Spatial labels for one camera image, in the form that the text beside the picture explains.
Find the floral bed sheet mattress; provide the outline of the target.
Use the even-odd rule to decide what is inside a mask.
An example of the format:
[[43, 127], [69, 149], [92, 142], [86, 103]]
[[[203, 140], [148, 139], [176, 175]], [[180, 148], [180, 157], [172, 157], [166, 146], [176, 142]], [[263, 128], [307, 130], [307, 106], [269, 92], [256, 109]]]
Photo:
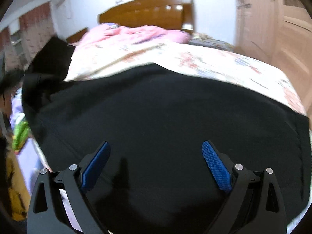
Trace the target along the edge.
[[[213, 79], [247, 88], [307, 117], [294, 87], [281, 70], [240, 54], [180, 43], [159, 44], [155, 41], [126, 47], [97, 43], [73, 48], [65, 77], [67, 82], [106, 78], [154, 63], [182, 75]], [[291, 222], [287, 222], [286, 233], [292, 233], [296, 229], [310, 205], [311, 184], [307, 206]]]

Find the pink quilt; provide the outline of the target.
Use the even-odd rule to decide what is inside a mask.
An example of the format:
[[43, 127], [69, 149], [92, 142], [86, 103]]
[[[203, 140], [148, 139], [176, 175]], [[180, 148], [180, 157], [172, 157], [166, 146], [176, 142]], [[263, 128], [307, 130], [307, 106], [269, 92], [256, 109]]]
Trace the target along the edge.
[[166, 30], [155, 25], [126, 27], [115, 23], [102, 23], [87, 31], [77, 45], [104, 43], [139, 44], [160, 39], [185, 44], [191, 35], [182, 30]]

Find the green floral fabric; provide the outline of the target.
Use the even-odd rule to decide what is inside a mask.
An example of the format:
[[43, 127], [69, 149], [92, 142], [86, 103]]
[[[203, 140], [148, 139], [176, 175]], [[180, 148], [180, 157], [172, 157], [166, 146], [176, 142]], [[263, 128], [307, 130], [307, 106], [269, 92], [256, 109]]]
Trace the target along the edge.
[[30, 131], [28, 122], [24, 118], [15, 125], [12, 137], [12, 149], [15, 152], [19, 153], [22, 150], [29, 138]]

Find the red patterned curtain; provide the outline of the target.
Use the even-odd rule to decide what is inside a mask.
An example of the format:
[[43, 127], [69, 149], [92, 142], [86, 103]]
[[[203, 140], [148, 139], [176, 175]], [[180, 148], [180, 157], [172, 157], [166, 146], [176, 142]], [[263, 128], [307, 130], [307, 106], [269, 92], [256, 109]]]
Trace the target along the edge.
[[9, 27], [1, 30], [1, 57], [5, 68], [23, 68], [55, 34], [50, 3], [44, 3], [17, 19], [18, 30], [10, 33]]

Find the wooden wardrobe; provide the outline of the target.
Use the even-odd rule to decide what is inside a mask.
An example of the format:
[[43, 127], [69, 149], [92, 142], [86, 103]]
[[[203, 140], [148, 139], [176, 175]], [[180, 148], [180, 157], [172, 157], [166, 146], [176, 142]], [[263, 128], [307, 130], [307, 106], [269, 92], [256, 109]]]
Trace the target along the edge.
[[311, 17], [301, 0], [236, 0], [235, 47], [282, 70], [311, 115]]

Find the small wooden headboard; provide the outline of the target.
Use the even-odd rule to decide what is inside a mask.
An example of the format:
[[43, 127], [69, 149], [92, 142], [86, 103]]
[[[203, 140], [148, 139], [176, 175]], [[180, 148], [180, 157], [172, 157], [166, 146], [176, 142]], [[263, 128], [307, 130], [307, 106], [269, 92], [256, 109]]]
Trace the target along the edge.
[[85, 27], [81, 29], [80, 31], [74, 33], [73, 35], [69, 36], [66, 41], [68, 43], [75, 43], [78, 42], [86, 33], [88, 32], [88, 28]]

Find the black pants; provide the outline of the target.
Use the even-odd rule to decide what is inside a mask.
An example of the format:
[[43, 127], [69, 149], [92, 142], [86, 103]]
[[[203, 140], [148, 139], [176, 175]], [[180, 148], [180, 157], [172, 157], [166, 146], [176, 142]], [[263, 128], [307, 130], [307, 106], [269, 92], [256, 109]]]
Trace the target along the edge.
[[272, 168], [287, 222], [307, 206], [309, 120], [262, 94], [157, 64], [65, 81], [74, 48], [53, 37], [26, 71], [22, 104], [48, 164], [61, 171], [107, 141], [87, 198], [113, 233], [203, 233], [226, 201], [202, 155], [212, 141], [249, 170]]

